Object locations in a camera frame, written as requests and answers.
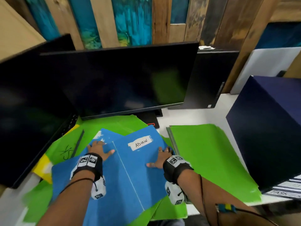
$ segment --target dark blue box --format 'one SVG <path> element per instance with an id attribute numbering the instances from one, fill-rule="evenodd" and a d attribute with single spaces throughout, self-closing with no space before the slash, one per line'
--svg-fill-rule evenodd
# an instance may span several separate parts
<path id="1" fill-rule="evenodd" d="M 301 174 L 301 79 L 250 76 L 226 118 L 261 192 Z"/>

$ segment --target black wristband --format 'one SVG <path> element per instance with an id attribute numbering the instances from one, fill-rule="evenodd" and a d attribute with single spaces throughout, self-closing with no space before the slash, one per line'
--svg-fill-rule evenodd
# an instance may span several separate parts
<path id="1" fill-rule="evenodd" d="M 183 170 L 189 169 L 193 170 L 188 162 L 186 162 L 180 156 L 171 156 L 166 159 L 163 163 L 164 177 L 168 182 L 172 182 L 178 185 L 178 177 L 182 173 Z"/>
<path id="2" fill-rule="evenodd" d="M 77 165 L 77 169 L 74 171 L 73 176 L 79 172 L 79 171 L 83 171 L 83 170 L 87 170 L 87 171 L 91 171 L 93 172 L 93 174 L 95 175 L 94 181 L 98 181 L 100 179 L 100 177 L 103 176 L 102 174 L 102 157 L 99 154 L 96 153 L 87 153 L 85 154 L 85 156 L 95 156 L 95 157 L 89 157 L 87 160 L 87 165 L 85 166 L 79 166 L 80 163 L 85 163 L 85 162 L 81 162 L 79 161 L 78 165 Z"/>

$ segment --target hand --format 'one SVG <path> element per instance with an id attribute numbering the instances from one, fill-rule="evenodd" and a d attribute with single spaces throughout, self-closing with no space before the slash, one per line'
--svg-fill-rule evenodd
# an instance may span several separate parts
<path id="1" fill-rule="evenodd" d="M 94 141 L 92 143 L 92 146 L 90 146 L 90 144 L 87 146 L 88 152 L 96 153 L 96 154 L 100 155 L 100 157 L 102 157 L 103 161 L 106 161 L 107 158 L 115 152 L 115 150 L 110 150 L 108 153 L 104 153 L 103 148 L 102 148 L 103 145 L 104 145 L 104 142 L 102 142 L 102 141 Z"/>
<path id="2" fill-rule="evenodd" d="M 167 147 L 165 149 L 165 151 L 162 150 L 161 147 L 159 147 L 159 153 L 158 153 L 158 159 L 155 163 L 151 162 L 151 163 L 147 163 L 146 166 L 147 167 L 157 167 L 159 169 L 163 168 L 163 163 L 166 159 L 168 159 L 169 157 L 171 157 L 171 152 L 169 152 L 169 147 Z"/>

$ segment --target blue folder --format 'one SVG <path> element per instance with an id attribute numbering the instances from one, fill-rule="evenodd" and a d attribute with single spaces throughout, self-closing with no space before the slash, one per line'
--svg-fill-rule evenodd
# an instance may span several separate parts
<path id="1" fill-rule="evenodd" d="M 107 141 L 116 140 L 122 135 L 102 129 L 95 140 Z M 114 149 L 114 144 L 108 143 L 103 146 L 104 152 Z M 85 148 L 81 155 L 87 153 Z M 53 200 L 55 200 L 64 187 L 70 182 L 71 170 L 75 167 L 80 156 L 69 159 L 52 167 Z M 143 208 L 127 175 L 127 172 L 115 152 L 103 162 L 103 175 L 106 180 L 107 193 L 104 197 L 89 201 L 88 209 L 83 225 L 127 225 L 136 219 Z"/>
<path id="2" fill-rule="evenodd" d="M 159 147 L 163 149 L 167 148 L 167 144 L 156 129 L 153 126 L 148 126 L 119 138 L 113 141 L 113 143 L 126 168 L 143 209 L 152 207 L 164 198 L 167 193 L 164 188 L 166 179 L 164 178 L 163 169 L 148 168 L 146 166 L 149 162 L 156 162 Z M 132 143 L 134 148 L 137 147 L 137 149 L 132 150 L 129 143 Z"/>

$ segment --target white board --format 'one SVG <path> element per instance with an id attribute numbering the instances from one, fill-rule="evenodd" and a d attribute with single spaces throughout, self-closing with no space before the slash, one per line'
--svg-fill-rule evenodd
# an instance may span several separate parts
<path id="1" fill-rule="evenodd" d="M 255 49 L 239 74 L 230 94 L 239 94 L 251 75 L 275 77 L 287 70 L 301 47 Z"/>

